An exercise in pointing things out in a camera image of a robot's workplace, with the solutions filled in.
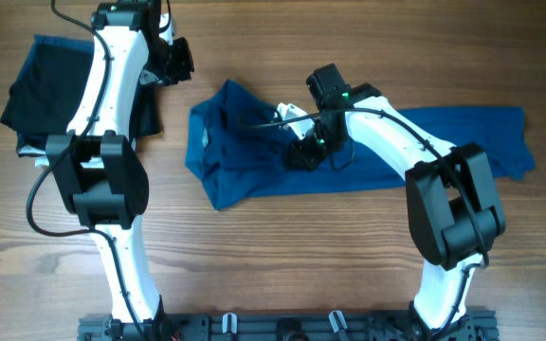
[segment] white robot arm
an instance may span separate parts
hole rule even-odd
[[[487,251],[504,231],[502,207],[485,153],[475,145],[455,148],[425,132],[369,84],[351,88],[333,64],[316,70],[307,86],[321,110],[318,120],[301,120],[309,116],[293,104],[277,107],[282,121],[276,124],[287,121],[298,138],[289,155],[294,159],[288,164],[311,171],[350,138],[377,153],[407,181],[410,234],[425,257],[412,309],[424,333],[440,337],[464,316],[472,274],[484,266],[482,259],[487,266]],[[456,171],[443,167],[447,164]],[[462,181],[452,180],[452,173],[459,173]],[[463,197],[449,203],[448,185],[459,186]],[[469,217],[464,205],[469,206],[467,210],[475,206],[477,212]],[[483,247],[478,238],[483,239]]]
[[[75,22],[55,10],[67,21]],[[49,164],[27,202],[36,231],[55,237],[32,219],[32,198],[51,171],[65,207],[77,214],[99,248],[113,297],[111,319],[124,340],[171,339],[170,323],[149,273],[142,239],[148,178],[131,146],[130,115],[137,86],[189,80],[191,52],[184,38],[173,40],[172,14],[160,15],[161,1],[100,4],[92,26],[95,53],[82,102],[67,135],[50,136]]]

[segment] black cable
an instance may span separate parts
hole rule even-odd
[[[351,165],[353,163],[353,161],[355,160],[355,142],[351,138],[351,139],[349,139],[349,143],[351,143],[351,158],[344,165],[337,168],[335,166],[335,164],[334,164],[334,153],[330,154],[330,167],[332,168],[332,170],[342,171],[342,170],[346,169],[347,167],[349,167],[349,165]]]
[[[268,117],[266,117],[263,114],[263,111],[273,112],[273,120],[270,120]],[[248,114],[248,113],[256,114],[256,116],[258,118],[260,118],[263,122],[266,122],[266,123],[261,123],[261,124],[258,124],[258,125],[252,125],[252,124],[246,123],[244,121],[244,116],[246,114]],[[250,108],[250,109],[244,110],[237,117],[238,117],[239,125],[242,128],[246,128],[246,129],[250,129],[252,127],[261,127],[261,126],[264,126],[264,125],[269,124],[269,123],[281,124],[281,123],[287,122],[287,121],[284,121],[282,119],[282,114],[277,110],[277,108],[274,107],[274,106],[271,106],[271,105],[262,105],[262,106],[258,106],[256,108]]]
[[[125,305],[126,305],[126,307],[128,309],[128,313],[132,317],[132,321],[134,322],[134,325],[136,327],[136,332],[138,332],[140,337],[146,341],[147,340],[146,335],[144,334],[143,330],[140,328],[140,324],[138,323],[136,313],[134,312],[134,309],[132,308],[132,304],[131,304],[130,299],[129,299],[129,293],[128,293],[127,289],[126,289],[125,282],[123,280],[123,275],[121,273],[121,266],[119,264],[119,257],[118,257],[118,253],[117,253],[116,248],[115,248],[115,240],[113,238],[111,238],[109,235],[107,235],[106,233],[104,233],[102,231],[98,231],[98,230],[79,229],[79,230],[66,231],[66,232],[47,231],[47,230],[44,230],[41,227],[39,227],[37,225],[37,223],[35,223],[35,219],[33,217],[33,203],[35,201],[35,196],[37,195],[37,191],[39,190],[39,188],[42,185],[42,183],[44,182],[44,180],[52,172],[52,170],[54,168],[56,168],[62,162],[62,160],[69,153],[71,153],[72,151],[74,151],[77,148],[77,146],[87,136],[87,134],[90,132],[90,130],[92,130],[92,127],[94,126],[94,122],[98,120],[98,113],[99,113],[99,110],[100,110],[100,106],[102,105],[102,98],[104,97],[104,92],[106,90],[107,82],[109,81],[109,76],[110,76],[110,73],[111,73],[111,60],[112,60],[111,53],[109,51],[108,45],[106,44],[104,39],[102,39],[102,37],[98,34],[98,32],[96,30],[92,29],[92,27],[90,27],[90,26],[88,26],[88,25],[86,25],[86,24],[84,24],[84,23],[82,23],[82,22],[80,22],[78,20],[75,20],[75,19],[73,19],[71,17],[68,17],[68,16],[60,13],[56,9],[56,0],[51,0],[50,6],[51,6],[52,12],[54,12],[54,14],[56,14],[57,16],[59,16],[60,18],[62,18],[64,20],[66,20],[67,22],[75,24],[75,25],[87,30],[88,32],[92,33],[92,35],[94,35],[96,37],[96,39],[100,42],[100,44],[102,45],[102,48],[104,50],[104,75],[102,77],[102,82],[100,84],[100,90],[99,90],[98,96],[96,97],[96,102],[94,104],[94,108],[92,109],[92,114],[88,118],[88,122],[87,122],[87,125],[85,126],[85,129],[83,129],[82,133],[79,136],[77,136],[77,138],[75,138],[75,140],[60,153],[60,155],[59,155],[59,157],[58,157],[58,159],[56,161],[54,161],[53,163],[48,165],[47,168],[45,168],[45,170],[39,175],[39,177],[35,181],[35,184],[33,184],[33,187],[30,190],[30,193],[28,194],[28,197],[27,197],[27,221],[28,221],[28,224],[30,225],[30,227],[35,232],[37,232],[39,234],[42,234],[44,236],[61,238],[61,237],[79,236],[79,235],[83,235],[83,234],[94,233],[94,234],[98,234],[98,235],[102,236],[107,241],[107,243],[109,245],[109,248],[111,249],[111,255],[113,257],[113,263],[115,264],[115,270],[116,270],[117,277],[118,277],[118,282],[119,282],[119,289],[121,290],[121,295],[123,296],[123,300],[125,301]]]
[[[298,121],[302,121],[302,120],[305,120],[305,119],[312,119],[312,118],[321,117],[321,116],[324,116],[324,115],[344,114],[344,113],[347,113],[347,112],[366,113],[366,114],[377,115],[377,116],[379,116],[379,118],[383,118],[383,117],[387,118],[387,119],[397,123],[400,127],[404,128],[408,133],[410,133],[412,136],[414,136],[414,138],[416,138],[416,140],[420,144],[422,144],[425,149],[427,149],[429,152],[431,152],[437,158],[437,160],[440,163],[440,165],[442,166],[442,168],[444,168],[444,170],[449,175],[450,183],[452,184],[452,186],[454,186],[454,188],[456,188],[459,191],[459,193],[463,197],[464,207],[466,208],[467,214],[469,216],[469,220],[471,221],[471,224],[473,226],[473,230],[475,232],[475,238],[476,238],[476,241],[478,243],[478,249],[479,249],[478,251],[480,253],[482,253],[483,264],[472,263],[472,264],[468,264],[463,269],[463,276],[461,278],[461,283],[459,285],[459,291],[458,291],[458,294],[457,294],[457,296],[456,296],[456,298],[454,300],[454,304],[452,305],[452,308],[450,309],[450,314],[448,315],[448,318],[446,319],[446,321],[444,322],[442,327],[440,327],[433,334],[433,340],[437,340],[447,330],[447,328],[452,323],[452,319],[454,319],[454,316],[458,312],[459,306],[461,304],[461,300],[462,300],[463,295],[464,295],[464,290],[466,288],[466,282],[467,282],[467,280],[468,280],[468,278],[470,276],[470,271],[473,270],[474,268],[485,269],[486,267],[488,267],[488,265],[490,263],[490,259],[488,257],[487,247],[485,245],[485,241],[483,240],[482,230],[480,229],[480,224],[478,223],[478,220],[477,220],[477,218],[475,216],[475,211],[473,210],[473,206],[471,205],[471,202],[469,201],[468,196],[466,195],[466,190],[464,189],[463,183],[461,182],[458,175],[456,174],[456,171],[454,171],[447,164],[446,160],[433,148],[433,146],[431,146],[431,144],[425,138],[423,138],[416,131],[414,131],[406,122],[404,122],[403,120],[401,120],[401,119],[399,119],[399,118],[397,118],[397,117],[395,117],[393,115],[387,114],[386,112],[380,111],[380,110],[374,110],[374,109],[368,109],[368,108],[336,109],[336,110],[330,110],[330,111],[326,111],[326,112],[319,112],[319,113],[309,114],[309,115],[306,115],[306,116],[303,116],[303,117],[291,118],[291,119],[287,119],[287,120],[282,121],[282,122],[271,122],[271,123],[266,123],[266,124],[253,125],[253,126],[250,126],[250,128],[251,129],[262,129],[262,128],[280,127],[280,126],[288,124],[288,123],[298,122]]]
[[[164,27],[160,27],[159,28],[159,33],[165,32],[166,29],[168,29],[168,27],[170,27],[170,24],[172,22],[172,10],[170,9],[170,0],[166,0],[166,2],[168,3],[168,24],[166,24],[166,26],[164,26]]]
[[[263,114],[263,111],[273,112],[273,120],[269,119],[265,114]],[[242,117],[244,117],[244,115],[247,114],[247,113],[254,113],[262,122],[266,122],[266,123],[281,122],[282,121],[282,114],[280,114],[280,112],[277,110],[277,108],[275,108],[273,106],[270,106],[270,105],[263,105],[263,106],[259,106],[259,107],[256,107],[256,108],[250,108],[250,109],[245,110],[242,113],[240,113],[240,115],[238,115],[239,126],[241,128],[246,128],[246,127],[251,126],[250,124],[246,124],[242,120]],[[256,142],[256,143],[268,144],[269,149],[273,153],[280,153],[283,149],[285,149],[285,146],[282,145],[281,143],[273,142],[273,141],[266,141],[266,140],[264,140],[262,138],[259,138],[259,137],[242,137],[242,139],[245,140],[245,141],[252,141],[252,142]]]

